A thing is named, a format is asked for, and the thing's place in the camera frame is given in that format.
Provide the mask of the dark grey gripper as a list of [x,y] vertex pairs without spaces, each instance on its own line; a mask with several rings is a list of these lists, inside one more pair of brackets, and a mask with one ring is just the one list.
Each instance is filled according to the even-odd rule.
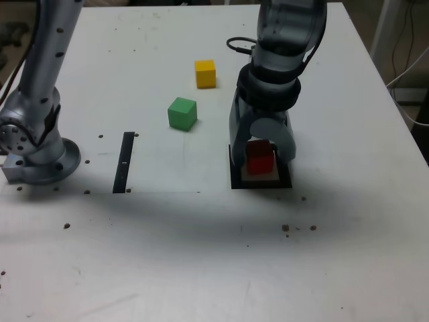
[[237,168],[245,163],[245,147],[251,136],[272,141],[282,162],[296,157],[296,143],[288,129],[287,111],[273,112],[258,109],[240,96],[237,89],[229,114],[229,144],[231,161]]

